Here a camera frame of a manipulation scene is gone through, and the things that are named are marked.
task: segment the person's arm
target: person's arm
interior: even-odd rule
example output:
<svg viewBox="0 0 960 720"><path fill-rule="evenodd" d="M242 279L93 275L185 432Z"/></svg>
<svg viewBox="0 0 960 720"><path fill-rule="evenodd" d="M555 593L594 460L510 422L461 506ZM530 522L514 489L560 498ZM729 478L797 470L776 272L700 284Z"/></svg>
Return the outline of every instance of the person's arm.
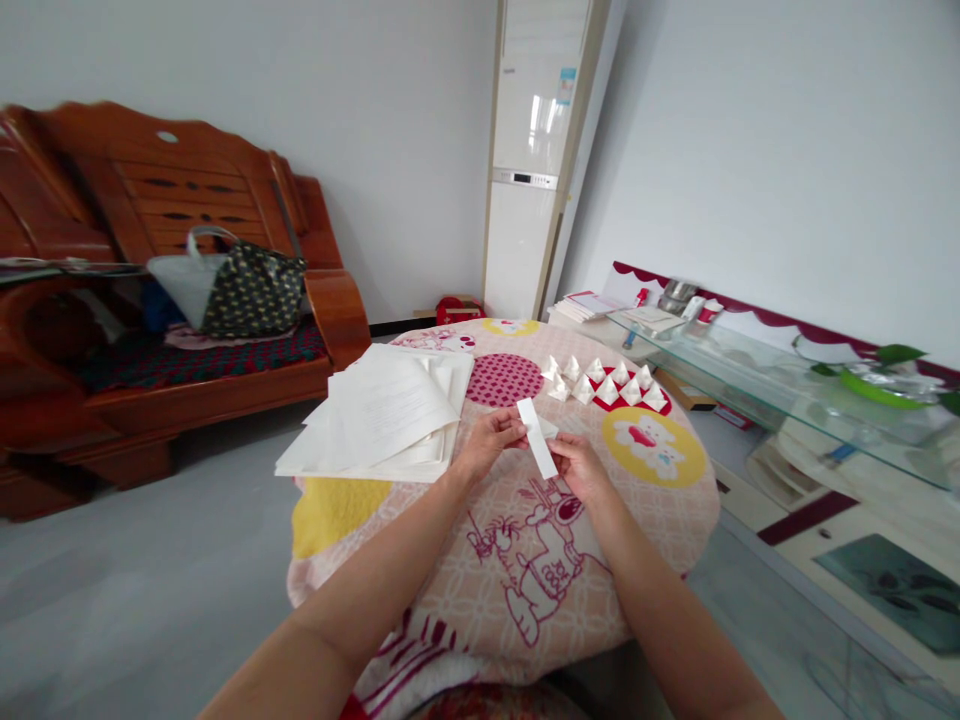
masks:
<svg viewBox="0 0 960 720"><path fill-rule="evenodd" d="M620 607L674 715L782 718L707 609L643 534L590 443L560 433L548 444L587 509Z"/></svg>
<svg viewBox="0 0 960 720"><path fill-rule="evenodd" d="M517 409L479 420L450 469L357 550L267 638L202 718L338 718L413 602L470 491L500 453L526 447Z"/></svg>

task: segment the glass shelf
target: glass shelf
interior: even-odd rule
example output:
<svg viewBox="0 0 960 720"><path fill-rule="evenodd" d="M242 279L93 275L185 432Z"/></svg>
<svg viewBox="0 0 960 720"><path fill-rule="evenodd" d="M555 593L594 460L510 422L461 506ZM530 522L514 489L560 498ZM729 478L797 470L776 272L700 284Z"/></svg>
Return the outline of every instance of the glass shelf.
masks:
<svg viewBox="0 0 960 720"><path fill-rule="evenodd" d="M939 406L900 410L810 371L799 356L715 325L651 333L622 313L608 316L658 348L650 360L724 405L776 431L786 417L942 489L960 457L960 418Z"/></svg>

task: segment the cartoon print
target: cartoon print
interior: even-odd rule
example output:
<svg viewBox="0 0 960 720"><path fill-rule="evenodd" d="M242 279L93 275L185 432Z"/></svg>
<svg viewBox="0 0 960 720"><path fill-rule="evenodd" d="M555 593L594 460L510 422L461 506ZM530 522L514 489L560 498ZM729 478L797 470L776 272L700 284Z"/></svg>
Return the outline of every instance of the cartoon print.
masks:
<svg viewBox="0 0 960 720"><path fill-rule="evenodd" d="M676 441L676 437L663 425L646 415L636 424L621 420L615 422L613 427L617 431L617 442L628 447L634 457L643 460L647 467L657 473L658 478L677 479L677 463L686 458L670 445Z"/></svg>
<svg viewBox="0 0 960 720"><path fill-rule="evenodd" d="M473 519L474 531L467 533L480 561L494 552L510 578L504 589L507 608L527 645L540 637L540 624L553 615L566 597L571 583L583 572L585 558L591 557L608 569L583 504L562 478L545 483L531 478L531 490L521 496L537 500L524 520L524 527L512 518L499 517L481 533ZM515 541L536 538L539 552L528 558L522 550L513 554Z"/></svg>
<svg viewBox="0 0 960 720"><path fill-rule="evenodd" d="M707 456L696 436L675 420L640 407L617 408L603 419L604 443L633 475L669 488L695 485Z"/></svg>
<svg viewBox="0 0 960 720"><path fill-rule="evenodd" d="M483 321L483 327L494 335L505 335L507 337L522 337L524 335L533 335L540 329L540 323L536 320L499 320L496 318L486 318Z"/></svg>
<svg viewBox="0 0 960 720"><path fill-rule="evenodd" d="M473 352L477 346L477 341L472 335L454 332L450 328L436 328L427 330L415 337L394 340L390 344L416 348L418 350Z"/></svg>

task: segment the red checkered cushion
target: red checkered cushion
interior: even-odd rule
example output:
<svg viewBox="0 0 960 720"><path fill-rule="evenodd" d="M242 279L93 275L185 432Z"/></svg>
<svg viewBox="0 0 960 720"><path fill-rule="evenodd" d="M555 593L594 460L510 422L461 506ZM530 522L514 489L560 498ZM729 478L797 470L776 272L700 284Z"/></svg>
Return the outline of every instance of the red checkered cushion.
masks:
<svg viewBox="0 0 960 720"><path fill-rule="evenodd" d="M249 375L326 357L313 318L290 337L208 350L165 345L163 335L127 333L97 352L76 372L91 393L117 388L158 388Z"/></svg>

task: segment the tablecloth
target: tablecloth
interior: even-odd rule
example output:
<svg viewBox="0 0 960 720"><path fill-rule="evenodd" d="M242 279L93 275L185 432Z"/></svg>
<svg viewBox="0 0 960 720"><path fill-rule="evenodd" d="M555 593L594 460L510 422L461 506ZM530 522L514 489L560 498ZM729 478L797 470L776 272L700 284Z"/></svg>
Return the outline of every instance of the tablecloth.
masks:
<svg viewBox="0 0 960 720"><path fill-rule="evenodd" d="M674 402L657 413L547 395L540 368L571 355L585 368L616 351L534 321L470 320L414 331L394 343L469 352L475 366L456 451L476 418L534 398L537 413L586 436L610 479L667 562L687 573L719 516L703 445ZM637 367L626 361L628 370ZM298 478L288 591L302 603L358 547L427 486ZM465 682L533 682L630 637L613 580L580 501L561 478L543 480L529 451L506 451L474 490L418 598L355 689L371 717L405 717L420 702Z"/></svg>

